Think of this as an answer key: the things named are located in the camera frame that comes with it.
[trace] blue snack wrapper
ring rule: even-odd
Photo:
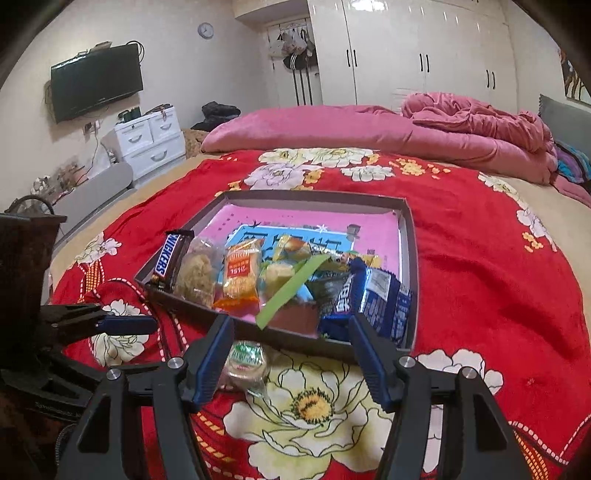
[[[350,264],[350,274],[337,296],[330,315],[320,318],[322,335],[342,342],[349,341],[349,317],[363,313],[378,336],[400,346],[406,331],[412,292],[395,275],[368,267],[360,258]]]

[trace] wall outlet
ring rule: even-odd
[[[100,122],[95,120],[94,122],[88,122],[82,127],[82,133],[89,135],[93,132],[98,132],[100,128]]]

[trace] white flower pattern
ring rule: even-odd
[[[483,181],[484,185],[486,185],[487,187],[492,187],[492,189],[495,192],[502,192],[509,198],[515,200],[517,202],[517,205],[519,205],[519,210],[517,210],[517,219],[519,220],[519,222],[522,225],[528,227],[530,229],[531,234],[534,237],[546,237],[548,243],[550,243],[550,246],[552,247],[552,251],[558,251],[558,249],[556,248],[556,244],[554,243],[554,240],[552,240],[552,237],[548,233],[548,230],[546,230],[541,220],[531,210],[530,206],[527,205],[527,202],[525,202],[519,196],[517,190],[515,190],[507,182],[492,175],[485,175],[482,172],[479,172],[478,180]]]
[[[81,254],[75,256],[74,263],[91,264],[105,255],[116,255],[120,246],[121,243],[113,238],[105,240],[105,233],[101,232],[90,241]]]
[[[125,303],[123,299],[112,301],[110,305],[103,306],[103,310],[116,316],[140,315],[139,308]],[[115,367],[141,354],[148,338],[149,335],[109,336],[100,333],[90,339],[92,354],[102,367]]]
[[[546,237],[550,245],[552,246],[552,250],[556,251],[556,245],[552,237],[546,230],[546,227],[541,222],[541,220],[531,211],[531,209],[526,206],[524,210],[517,210],[517,219],[522,225],[529,227],[531,234],[536,238]]]
[[[330,461],[377,468],[391,428],[359,367],[276,353],[265,399],[246,396],[224,418],[226,432],[254,442],[249,462],[265,478],[319,480]]]
[[[503,386],[503,375],[495,370],[486,370],[482,355],[470,350],[460,349],[451,358],[443,350],[435,350],[429,354],[417,357],[425,367],[442,372],[458,373],[462,367],[474,368],[484,379],[485,384],[495,395]],[[443,408],[441,405],[431,406],[431,420],[429,422],[429,436],[423,470],[430,473],[439,463],[439,449],[441,446],[441,428],[443,427]]]
[[[258,167],[244,183],[250,185],[251,190],[291,190],[304,183],[307,171],[320,169],[313,165],[270,163]]]
[[[508,197],[515,200],[520,206],[525,205],[525,202],[521,200],[519,193],[515,190],[511,185],[509,185],[504,180],[501,180],[498,177],[494,177],[492,175],[486,175],[482,172],[478,172],[478,180],[483,181],[484,185],[487,187],[492,187],[495,192],[501,192],[507,195]]]
[[[259,157],[261,163],[288,163],[290,165],[298,166],[307,162],[303,157],[302,151],[304,149],[296,148],[276,148],[273,151],[265,152]]]
[[[365,165],[363,167],[341,168],[343,175],[351,177],[353,181],[385,180],[386,177],[394,177],[392,167],[380,165]]]
[[[311,160],[312,165],[322,165],[325,168],[361,165],[365,157],[373,154],[373,150],[365,148],[307,148],[301,153],[306,160]]]

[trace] green ribbon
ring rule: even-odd
[[[261,309],[256,316],[256,325],[261,330],[265,328],[279,309],[296,296],[300,287],[306,283],[314,272],[329,258],[330,255],[328,254],[314,255],[306,260],[305,263],[300,262],[296,265],[296,267],[299,267],[296,268],[296,274],[291,277]]]

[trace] snickers bar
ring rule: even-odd
[[[166,232],[166,241],[160,251],[150,284],[165,291],[171,291],[178,274],[181,260],[195,237],[192,230],[172,230]]]

